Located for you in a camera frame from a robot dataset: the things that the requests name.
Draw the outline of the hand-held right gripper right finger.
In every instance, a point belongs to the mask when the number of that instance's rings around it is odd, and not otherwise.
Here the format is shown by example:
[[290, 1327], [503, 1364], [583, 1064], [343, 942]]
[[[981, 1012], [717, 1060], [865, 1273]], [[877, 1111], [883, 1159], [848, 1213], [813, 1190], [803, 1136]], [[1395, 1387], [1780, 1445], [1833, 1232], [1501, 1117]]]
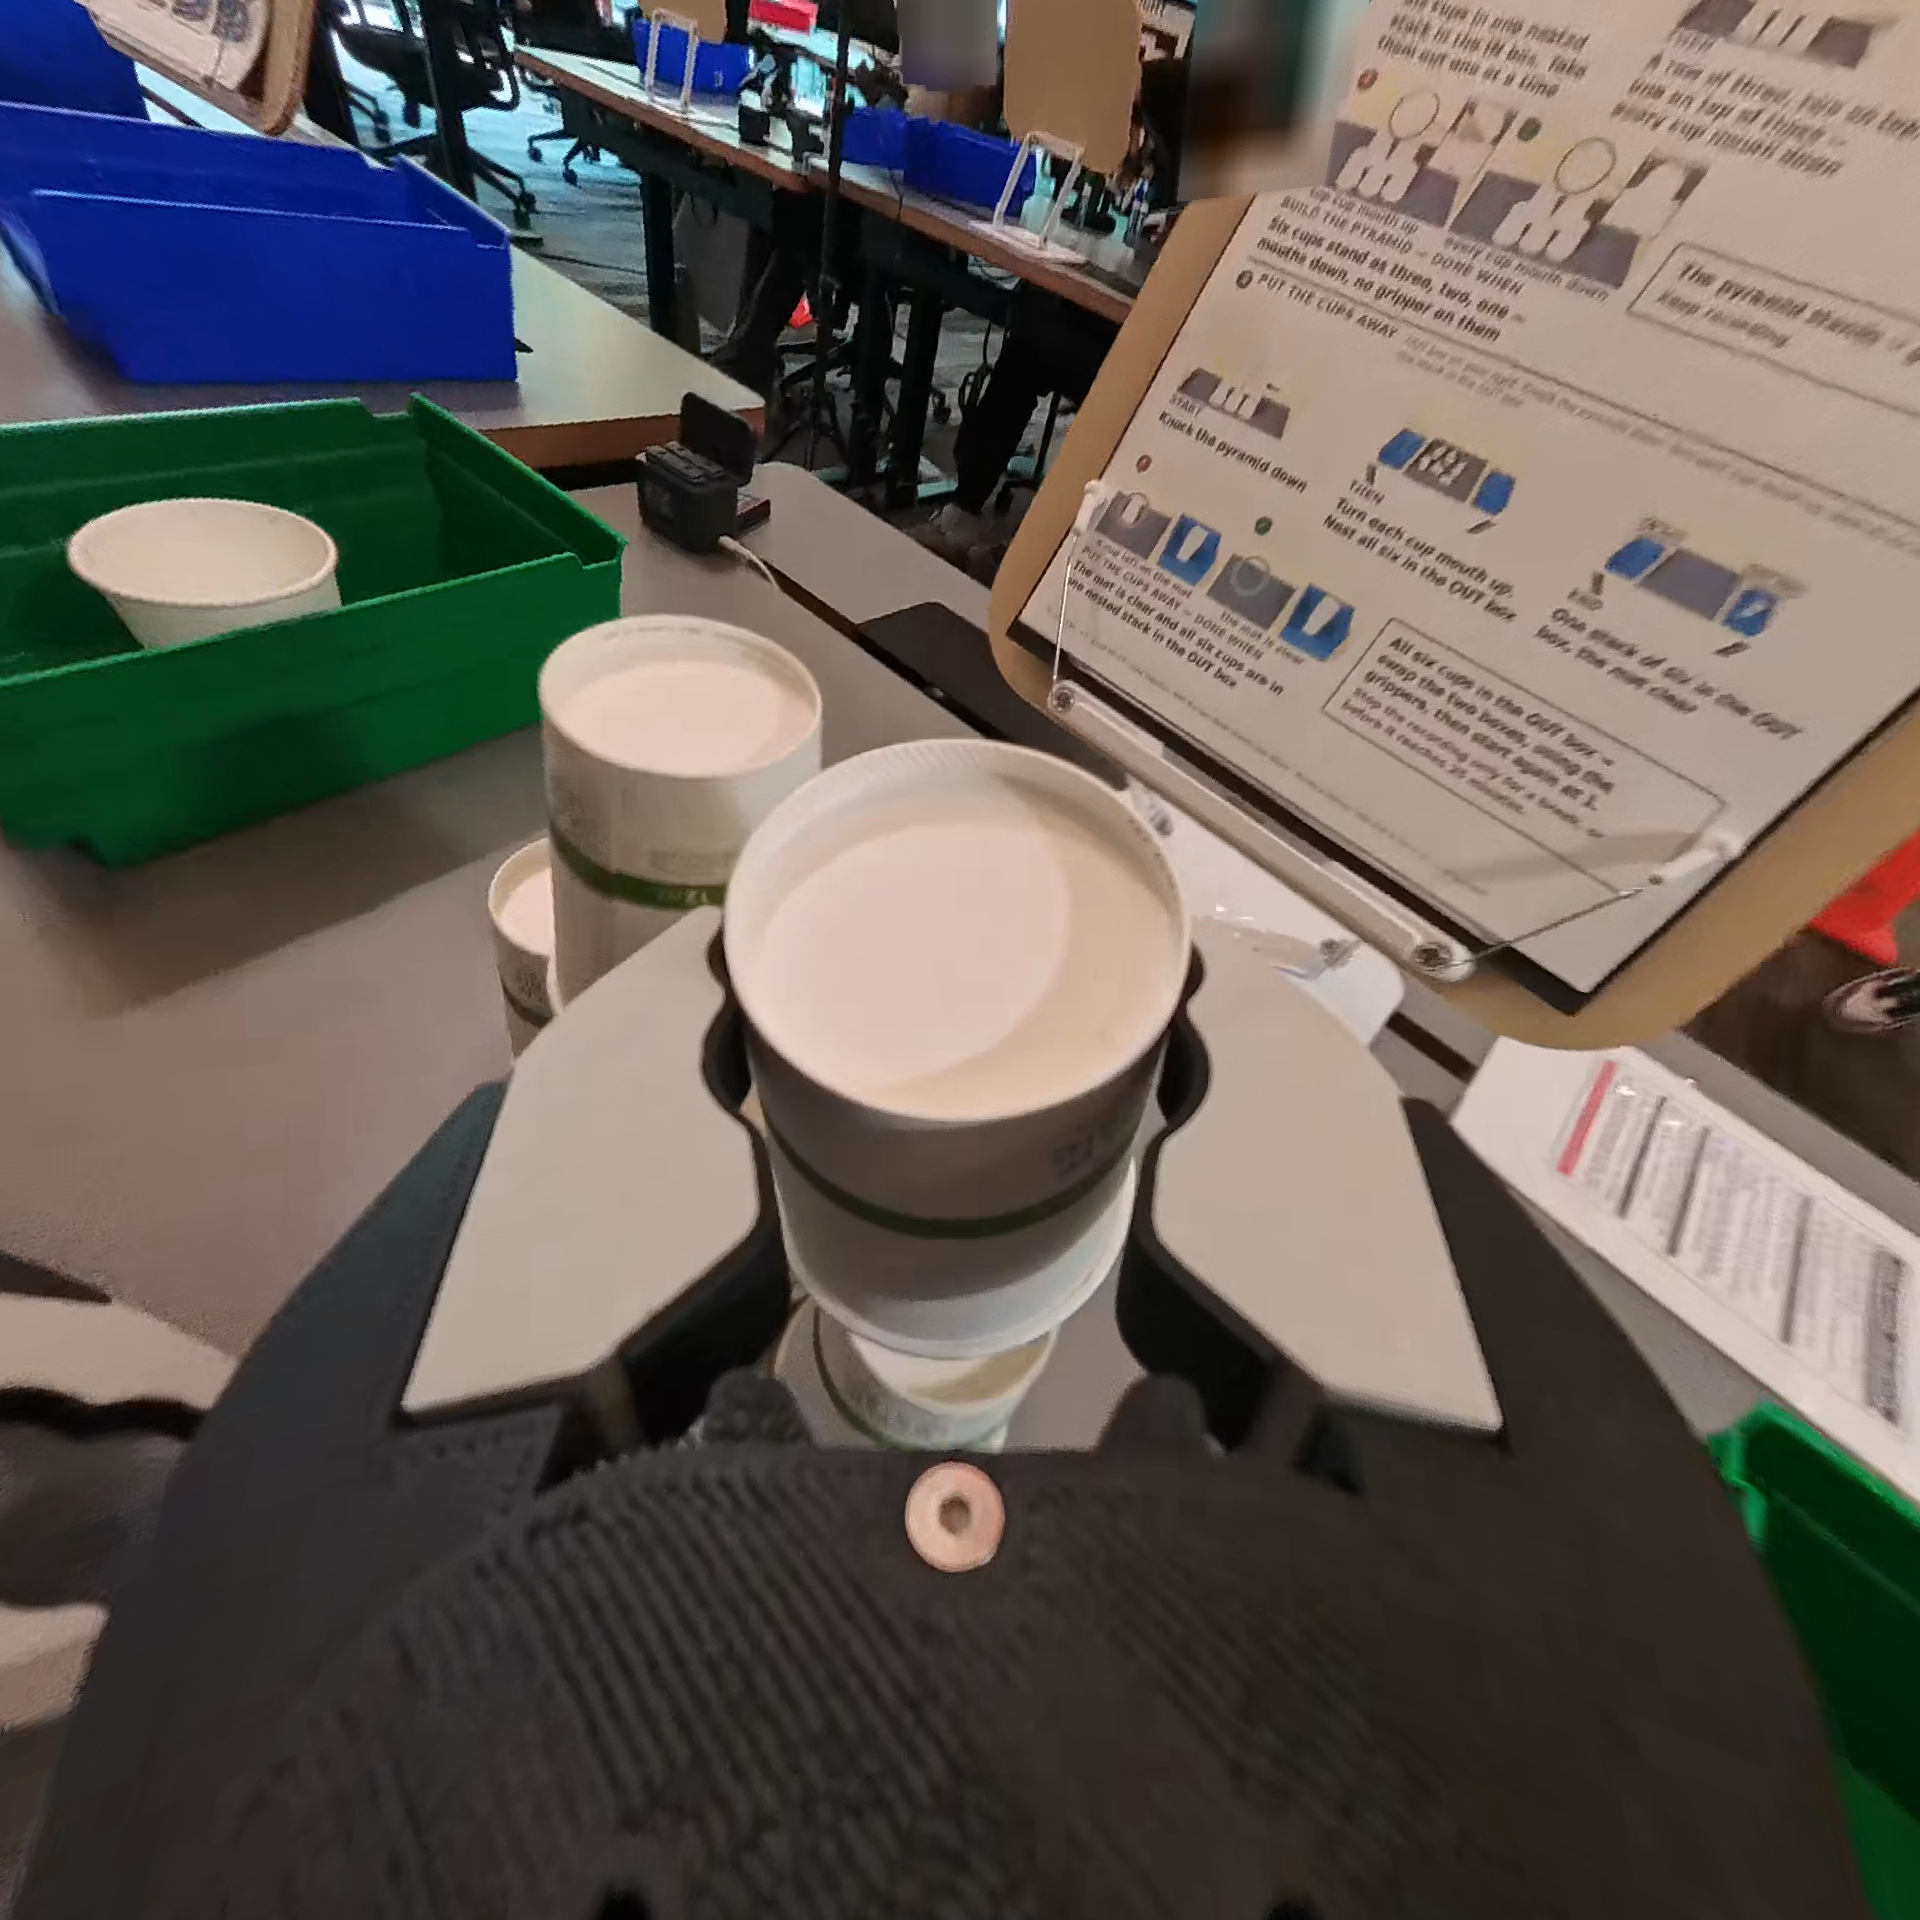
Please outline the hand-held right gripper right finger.
[[1148, 1375], [1188, 1383], [1226, 1449], [1281, 1385], [1440, 1433], [1504, 1424], [1396, 1081], [1223, 918], [1191, 927], [1117, 1329]]

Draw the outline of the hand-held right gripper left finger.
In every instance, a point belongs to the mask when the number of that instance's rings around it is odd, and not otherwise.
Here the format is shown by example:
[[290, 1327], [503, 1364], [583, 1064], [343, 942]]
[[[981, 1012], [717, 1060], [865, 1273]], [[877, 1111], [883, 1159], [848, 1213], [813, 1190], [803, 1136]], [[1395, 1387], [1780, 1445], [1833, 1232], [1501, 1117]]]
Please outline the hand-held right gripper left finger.
[[561, 1406], [609, 1449], [669, 1445], [775, 1344], [788, 1273], [720, 932], [715, 908], [691, 911], [519, 1056], [409, 1420]]

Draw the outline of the white paper cup green band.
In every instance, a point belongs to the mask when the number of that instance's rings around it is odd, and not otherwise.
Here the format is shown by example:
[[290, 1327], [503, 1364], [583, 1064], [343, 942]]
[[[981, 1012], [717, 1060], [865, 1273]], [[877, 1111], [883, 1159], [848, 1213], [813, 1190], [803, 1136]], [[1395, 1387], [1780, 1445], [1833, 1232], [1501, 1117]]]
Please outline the white paper cup green band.
[[1121, 1257], [1188, 989], [1156, 835], [1042, 752], [865, 752], [754, 829], [722, 940], [799, 1280], [895, 1353], [1061, 1325]]
[[509, 1051], [519, 1057], [556, 1015], [556, 902], [547, 836], [493, 871], [487, 911]]
[[883, 1348], [824, 1308], [810, 1311], [810, 1347], [827, 1403], [852, 1433], [899, 1451], [1004, 1451], [1059, 1339], [1051, 1327], [1005, 1351], [940, 1359]]
[[826, 768], [826, 699], [777, 643], [684, 614], [568, 638], [537, 699], [553, 969], [561, 1001], [576, 1001], [724, 905], [754, 831]]
[[343, 605], [328, 531], [249, 499], [135, 503], [82, 524], [64, 559], [152, 653]]

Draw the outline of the green plastic bin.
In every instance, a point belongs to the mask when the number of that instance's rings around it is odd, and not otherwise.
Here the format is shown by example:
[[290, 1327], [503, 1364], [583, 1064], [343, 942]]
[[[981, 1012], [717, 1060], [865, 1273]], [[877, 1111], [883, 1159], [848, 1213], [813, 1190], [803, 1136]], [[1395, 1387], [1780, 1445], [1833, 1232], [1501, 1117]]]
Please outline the green plastic bin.
[[1915, 1918], [1915, 1505], [1788, 1407], [1707, 1447], [1813, 1673], [1865, 1897]]
[[[426, 397], [288, 399], [2, 435], [2, 821], [123, 869], [540, 718], [537, 673], [620, 613], [627, 539]], [[66, 564], [85, 521], [165, 496], [297, 512], [338, 609], [144, 649]]]

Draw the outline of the grey desk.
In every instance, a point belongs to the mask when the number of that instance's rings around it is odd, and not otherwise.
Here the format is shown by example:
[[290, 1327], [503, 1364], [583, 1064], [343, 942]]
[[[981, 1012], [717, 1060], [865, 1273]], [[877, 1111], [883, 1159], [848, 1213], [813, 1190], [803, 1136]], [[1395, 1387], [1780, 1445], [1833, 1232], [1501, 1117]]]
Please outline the grey desk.
[[[807, 660], [831, 759], [960, 735], [963, 713], [813, 603], [861, 629], [933, 601], [984, 619], [985, 591], [799, 470], [772, 494], [760, 550], [800, 603], [729, 559], [652, 558], [625, 486], [579, 499], [635, 536], [627, 609]], [[525, 731], [135, 871], [5, 847], [5, 1391], [211, 1406], [396, 1168], [508, 1070], [487, 886], [540, 801]], [[1805, 1012], [1831, 1078], [1858, 1046], [1876, 1116], [1836, 1128], [1829, 1093], [1809, 1109], [1692, 1036], [1647, 1049], [1915, 1233], [1915, 1041], [1833, 1036], [1813, 961], [1764, 961], [1736, 1009]]]

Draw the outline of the laminated paper card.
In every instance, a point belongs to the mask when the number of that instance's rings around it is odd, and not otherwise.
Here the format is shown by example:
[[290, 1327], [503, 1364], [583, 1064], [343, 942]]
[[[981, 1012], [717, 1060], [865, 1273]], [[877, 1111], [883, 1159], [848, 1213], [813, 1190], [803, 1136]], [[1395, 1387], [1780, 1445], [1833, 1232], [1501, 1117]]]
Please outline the laminated paper card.
[[1501, 1039], [1453, 1126], [1552, 1223], [1919, 1500], [1913, 1232], [1629, 1046]]

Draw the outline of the orange traffic cone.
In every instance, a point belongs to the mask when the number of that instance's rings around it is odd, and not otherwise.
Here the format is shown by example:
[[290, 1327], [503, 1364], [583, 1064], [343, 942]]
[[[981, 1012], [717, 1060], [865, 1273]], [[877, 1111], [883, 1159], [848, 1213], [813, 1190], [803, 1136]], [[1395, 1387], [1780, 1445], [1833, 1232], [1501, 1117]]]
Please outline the orange traffic cone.
[[1872, 871], [1833, 899], [1809, 929], [1869, 969], [1896, 969], [1903, 965], [1899, 918], [1915, 899], [1915, 871]]

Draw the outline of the black battery charging case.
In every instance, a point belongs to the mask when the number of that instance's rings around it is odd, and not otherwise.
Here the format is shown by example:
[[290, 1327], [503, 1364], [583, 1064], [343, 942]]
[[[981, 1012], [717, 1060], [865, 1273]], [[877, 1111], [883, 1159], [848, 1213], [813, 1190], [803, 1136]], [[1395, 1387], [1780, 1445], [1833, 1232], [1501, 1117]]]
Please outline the black battery charging case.
[[691, 555], [756, 533], [772, 516], [770, 499], [753, 491], [756, 456], [760, 429], [747, 419], [688, 391], [679, 435], [637, 456], [643, 524]]

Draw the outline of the printed instruction sheet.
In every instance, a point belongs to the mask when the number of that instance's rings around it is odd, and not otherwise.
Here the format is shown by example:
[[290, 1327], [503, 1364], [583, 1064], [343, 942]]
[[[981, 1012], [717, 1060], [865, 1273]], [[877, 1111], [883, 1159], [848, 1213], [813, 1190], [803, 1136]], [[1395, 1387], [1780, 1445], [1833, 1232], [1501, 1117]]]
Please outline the printed instruction sheet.
[[1915, 5], [1333, 5], [992, 591], [1011, 683], [1552, 1046], [1915, 829]]

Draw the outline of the grey table wooden edge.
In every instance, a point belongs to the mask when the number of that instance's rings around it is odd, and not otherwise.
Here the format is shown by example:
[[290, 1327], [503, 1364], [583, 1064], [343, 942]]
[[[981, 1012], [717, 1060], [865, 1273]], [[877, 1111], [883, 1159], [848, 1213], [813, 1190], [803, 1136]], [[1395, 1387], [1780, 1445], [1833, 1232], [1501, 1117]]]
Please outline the grey table wooden edge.
[[[427, 381], [421, 396], [543, 472], [625, 464], [679, 435], [682, 403], [699, 393], [764, 424], [762, 397], [698, 353], [589, 294], [553, 267], [513, 263], [519, 324], [514, 381]], [[143, 387], [125, 381], [42, 309], [31, 281], [2, 261], [2, 420], [180, 413], [290, 399], [361, 399], [376, 415], [402, 413], [412, 387]]]

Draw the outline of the blue plastic bin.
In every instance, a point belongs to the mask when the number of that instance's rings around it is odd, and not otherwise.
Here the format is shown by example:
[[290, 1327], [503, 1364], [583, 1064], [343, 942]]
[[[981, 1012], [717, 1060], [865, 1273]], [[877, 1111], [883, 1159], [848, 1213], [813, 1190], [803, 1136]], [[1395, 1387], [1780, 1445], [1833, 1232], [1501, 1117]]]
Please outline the blue plastic bin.
[[2, 208], [34, 195], [237, 206], [458, 225], [505, 247], [508, 229], [412, 160], [336, 144], [7, 103]]
[[901, 176], [917, 195], [1016, 219], [1035, 187], [1037, 156], [1005, 135], [911, 111]]
[[[635, 46], [631, 38], [635, 69], [641, 73], [641, 59], [635, 55]], [[735, 101], [738, 91], [747, 84], [749, 73], [754, 69], [754, 52], [744, 41], [724, 41], [724, 38], [707, 38], [699, 52], [699, 69], [693, 88], [696, 103], [720, 103]]]
[[513, 240], [433, 176], [396, 212], [42, 187], [5, 240], [42, 301], [146, 387], [517, 381]]

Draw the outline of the long wooden edged table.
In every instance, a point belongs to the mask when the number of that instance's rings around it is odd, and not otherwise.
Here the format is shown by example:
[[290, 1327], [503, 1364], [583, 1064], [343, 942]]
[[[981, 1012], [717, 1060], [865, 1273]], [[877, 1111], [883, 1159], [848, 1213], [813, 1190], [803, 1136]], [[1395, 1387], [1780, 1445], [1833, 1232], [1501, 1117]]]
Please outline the long wooden edged table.
[[[669, 339], [679, 339], [688, 309], [672, 232], [682, 201], [767, 229], [777, 196], [819, 201], [831, 185], [821, 161], [794, 156], [785, 128], [762, 145], [744, 141], [732, 111], [684, 111], [647, 88], [631, 64], [533, 46], [517, 49], [517, 67], [561, 95], [570, 136], [618, 158], [641, 180], [647, 319]], [[856, 300], [871, 301], [856, 313], [865, 353], [841, 475], [891, 507], [936, 496], [921, 478], [921, 448], [941, 324], [954, 311], [1002, 324], [1012, 285], [1032, 284], [1056, 303], [1117, 324], [1146, 284], [1146, 253], [1114, 235], [1069, 231], [1045, 253], [1027, 247], [1019, 229], [970, 216], [873, 167], [844, 172], [832, 199], [850, 219]]]

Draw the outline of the plain wooden board stand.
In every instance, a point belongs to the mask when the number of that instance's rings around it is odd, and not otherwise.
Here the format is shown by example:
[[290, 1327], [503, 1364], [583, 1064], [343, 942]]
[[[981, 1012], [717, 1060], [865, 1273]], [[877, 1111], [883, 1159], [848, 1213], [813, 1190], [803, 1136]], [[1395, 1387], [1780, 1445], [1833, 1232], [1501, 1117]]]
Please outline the plain wooden board stand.
[[[1122, 208], [1175, 201], [1193, 31], [1165, 46], [1152, 13], [1136, 1], [1009, 5], [1002, 117], [1018, 153], [992, 221], [1019, 251], [1073, 255], [1066, 208], [1087, 176]], [[1034, 229], [1016, 196], [1027, 169], [1042, 176], [1056, 160], [1066, 180]]]

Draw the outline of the wooden stand with picture sheet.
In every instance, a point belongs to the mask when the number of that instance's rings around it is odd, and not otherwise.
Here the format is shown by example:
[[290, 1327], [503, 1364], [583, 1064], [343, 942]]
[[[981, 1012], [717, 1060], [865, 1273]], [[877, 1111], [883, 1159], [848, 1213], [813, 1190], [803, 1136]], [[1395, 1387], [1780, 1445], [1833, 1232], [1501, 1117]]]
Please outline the wooden stand with picture sheet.
[[85, 1], [108, 43], [220, 108], [284, 136], [304, 113], [319, 1]]

